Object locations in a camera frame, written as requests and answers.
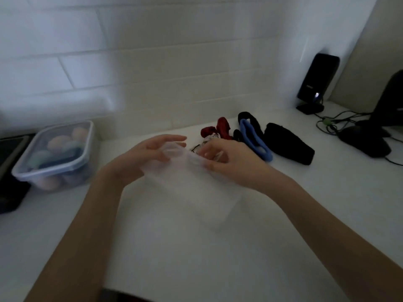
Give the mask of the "person's left hand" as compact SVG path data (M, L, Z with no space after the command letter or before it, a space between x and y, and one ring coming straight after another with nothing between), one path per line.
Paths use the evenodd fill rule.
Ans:
M114 158L101 169L101 173L113 183L125 187L144 175L142 167L148 162L143 162L143 141L132 147L127 152Z

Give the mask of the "person's right hand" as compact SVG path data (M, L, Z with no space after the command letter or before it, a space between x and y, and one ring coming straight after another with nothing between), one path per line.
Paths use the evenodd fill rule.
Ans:
M269 197L293 184L290 177L265 163L242 142L214 139L198 155L207 161L228 163L230 180Z

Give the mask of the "person's left forearm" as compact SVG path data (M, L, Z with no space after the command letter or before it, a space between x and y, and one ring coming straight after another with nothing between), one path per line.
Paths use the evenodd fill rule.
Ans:
M24 302L97 302L124 184L102 168Z

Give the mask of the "black computer mouse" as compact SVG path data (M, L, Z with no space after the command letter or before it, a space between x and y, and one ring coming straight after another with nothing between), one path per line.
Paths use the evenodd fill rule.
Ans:
M356 148L371 158L385 158L392 151L382 137L376 136L360 126L346 127L336 135L342 142Z

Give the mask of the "clear plastic bag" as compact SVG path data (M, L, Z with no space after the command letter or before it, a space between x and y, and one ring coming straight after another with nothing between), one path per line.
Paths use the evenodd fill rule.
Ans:
M175 142L159 150L168 162L152 160L141 168L145 177L162 187L209 228L219 228L241 199L241 187L204 167L206 159Z

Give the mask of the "black flat device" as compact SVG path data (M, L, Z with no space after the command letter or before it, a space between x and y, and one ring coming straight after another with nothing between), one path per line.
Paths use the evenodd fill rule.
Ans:
M31 188L12 175L12 169L35 134L0 138L0 214L15 211Z

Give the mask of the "red scrunchie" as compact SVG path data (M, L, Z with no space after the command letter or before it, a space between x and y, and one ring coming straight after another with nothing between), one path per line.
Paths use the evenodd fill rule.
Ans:
M230 125L225 117L220 117L216 126L205 127L200 131L202 138L223 138L233 140L230 135Z

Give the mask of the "black desktop speaker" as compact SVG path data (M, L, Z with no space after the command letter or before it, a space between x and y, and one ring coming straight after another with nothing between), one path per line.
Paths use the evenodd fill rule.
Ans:
M340 65L340 57L324 53L315 55L300 86L297 98L303 104L296 107L305 115L324 110L323 98Z

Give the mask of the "person's right forearm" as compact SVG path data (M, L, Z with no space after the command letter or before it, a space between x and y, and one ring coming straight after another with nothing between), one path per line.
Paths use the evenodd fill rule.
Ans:
M353 302L403 302L403 268L360 237L288 176L270 179L265 194Z

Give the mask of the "black monitor stand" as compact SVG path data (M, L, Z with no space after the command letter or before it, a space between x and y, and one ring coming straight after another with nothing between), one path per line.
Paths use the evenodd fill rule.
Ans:
M391 137L383 127L403 126L403 70L392 75L370 118L356 126L381 138Z

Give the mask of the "white patterned scrunchie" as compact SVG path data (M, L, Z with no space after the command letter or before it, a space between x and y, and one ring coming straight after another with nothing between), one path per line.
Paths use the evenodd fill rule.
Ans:
M207 136L207 137L205 137L205 138L203 139L203 141L201 142L201 144L196 145L196 146L193 147L190 151L193 152L193 153L195 153L195 154L198 154L199 150L200 150L206 143L208 143L208 142L211 141L211 140L220 139L220 138L221 138L221 137L220 137L218 134L209 135L209 136Z

